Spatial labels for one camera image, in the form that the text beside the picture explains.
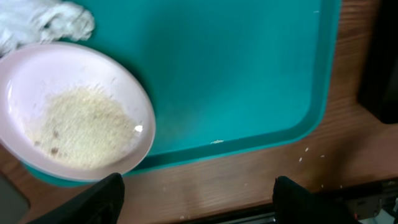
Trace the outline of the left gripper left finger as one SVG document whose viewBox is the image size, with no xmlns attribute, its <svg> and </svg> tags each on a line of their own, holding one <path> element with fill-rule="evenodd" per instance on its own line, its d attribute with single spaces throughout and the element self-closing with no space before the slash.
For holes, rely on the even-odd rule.
<svg viewBox="0 0 398 224">
<path fill-rule="evenodd" d="M 29 224 L 116 224 L 124 193 L 122 175 L 113 173 Z"/>
</svg>

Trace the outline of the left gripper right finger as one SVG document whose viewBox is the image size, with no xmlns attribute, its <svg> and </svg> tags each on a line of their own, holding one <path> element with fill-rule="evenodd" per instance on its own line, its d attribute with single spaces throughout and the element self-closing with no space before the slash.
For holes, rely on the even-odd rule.
<svg viewBox="0 0 398 224">
<path fill-rule="evenodd" d="M 340 203 L 309 192 L 286 176 L 275 179 L 272 203 L 278 224 L 358 224 Z"/>
</svg>

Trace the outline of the large white dinner plate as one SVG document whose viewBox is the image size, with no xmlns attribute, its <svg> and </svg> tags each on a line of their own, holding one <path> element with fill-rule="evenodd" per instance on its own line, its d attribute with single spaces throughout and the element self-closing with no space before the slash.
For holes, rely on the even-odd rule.
<svg viewBox="0 0 398 224">
<path fill-rule="evenodd" d="M 28 166 L 94 182 L 135 168 L 154 137 L 147 93 L 108 56 L 58 42 L 1 59 L 1 144 Z"/>
</svg>

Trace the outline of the white napkin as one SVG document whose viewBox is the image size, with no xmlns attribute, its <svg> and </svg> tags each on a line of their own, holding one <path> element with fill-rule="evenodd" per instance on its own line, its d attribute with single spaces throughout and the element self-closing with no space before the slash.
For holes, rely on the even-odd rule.
<svg viewBox="0 0 398 224">
<path fill-rule="evenodd" d="M 29 44 L 87 40 L 94 29 L 92 13 L 70 1 L 1 0 L 1 56 Z"/>
</svg>

